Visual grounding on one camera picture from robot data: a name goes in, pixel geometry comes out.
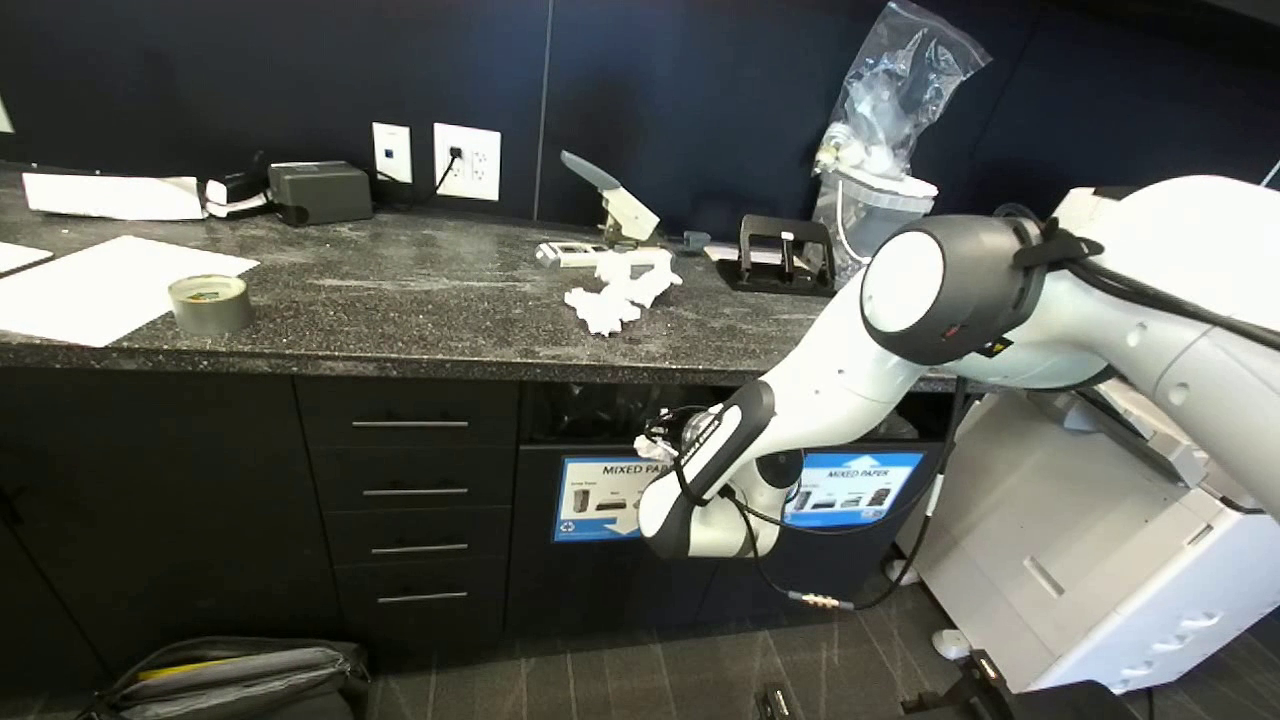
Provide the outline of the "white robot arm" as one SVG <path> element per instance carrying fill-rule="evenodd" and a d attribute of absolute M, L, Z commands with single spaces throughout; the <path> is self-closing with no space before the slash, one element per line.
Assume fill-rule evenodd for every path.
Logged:
<path fill-rule="evenodd" d="M 640 497 L 669 559 L 764 556 L 806 447 L 839 447 L 929 378 L 1127 380 L 1280 511 L 1280 191 L 1171 176 L 1075 219 L 932 212 L 893 231 L 764 378 L 711 404 Z"/>

